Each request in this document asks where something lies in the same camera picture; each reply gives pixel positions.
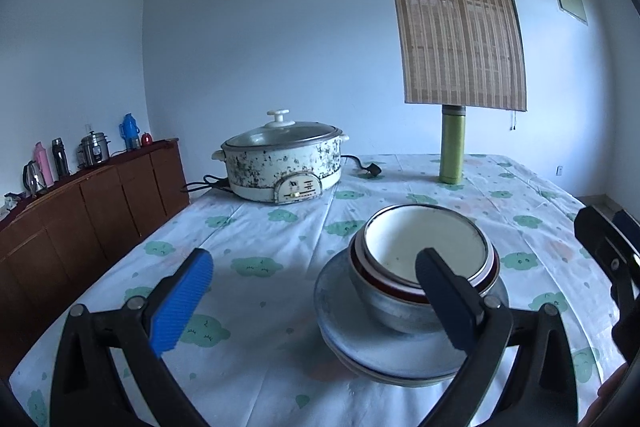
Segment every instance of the blue thermos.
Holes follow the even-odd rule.
[[[124,120],[120,124],[120,136],[127,145],[127,151],[140,149],[140,129],[136,125],[136,119],[131,116],[131,113],[127,113]]]

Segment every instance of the blue gripper pad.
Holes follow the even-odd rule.
[[[158,357],[174,349],[212,277],[211,254],[195,248],[174,275],[165,277],[153,289],[144,322],[149,344]]]

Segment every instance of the cabinet door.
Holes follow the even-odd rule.
[[[43,201],[37,213],[80,295],[111,266],[89,220],[80,187],[62,188],[55,198]]]
[[[118,165],[118,174],[129,210],[141,239],[146,239],[166,221],[149,155]]]
[[[40,217],[30,209],[24,210],[5,229],[0,230],[0,261],[41,229]]]
[[[41,321],[9,263],[0,263],[0,378],[9,378],[44,331]]]
[[[40,230],[30,237],[4,262],[29,302],[40,312],[44,328],[47,328],[73,298],[69,277],[47,231]]]
[[[172,142],[171,148],[153,151],[151,163],[156,174],[156,182],[158,182],[166,217],[174,217],[189,204],[189,195],[180,191],[185,181],[178,143]]]
[[[83,181],[80,190],[95,235],[110,264],[114,264],[140,241],[120,184],[118,170],[104,169]]]

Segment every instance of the bowl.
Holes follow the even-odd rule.
[[[420,289],[415,256],[435,248],[456,275],[473,286],[491,270],[492,245],[468,217],[435,204],[400,204],[375,213],[357,244],[374,269],[404,286]]]
[[[379,216],[384,210],[385,209],[375,214],[374,217]],[[482,248],[484,248],[484,245],[487,246],[487,254],[483,256],[479,249],[477,249],[474,264],[465,267],[460,266],[460,264],[455,266],[454,263],[452,270],[458,272],[458,275],[461,275],[460,272],[467,275],[469,282],[476,288],[479,295],[484,296],[491,291],[495,282],[498,280],[500,261],[497,251],[491,242],[489,242],[478,227],[473,223],[472,225],[478,232],[476,240],[480,242]],[[382,263],[377,261],[371,253],[371,250],[375,252],[376,249],[368,248],[364,240],[366,231],[367,225],[356,232],[351,239],[348,253],[351,282],[369,315],[385,326],[401,333],[420,334],[433,333],[434,331],[441,330],[442,324],[433,307],[429,304],[429,300],[420,284],[417,283],[417,279],[414,283],[411,279],[411,273],[408,270],[401,272],[403,277],[399,277],[397,273],[389,269],[380,269]],[[409,248],[414,248],[416,253],[422,249],[416,249],[415,245]]]

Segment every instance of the green thermos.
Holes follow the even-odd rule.
[[[440,146],[440,181],[456,185],[462,179],[465,153],[465,115],[461,105],[442,106],[442,144]]]

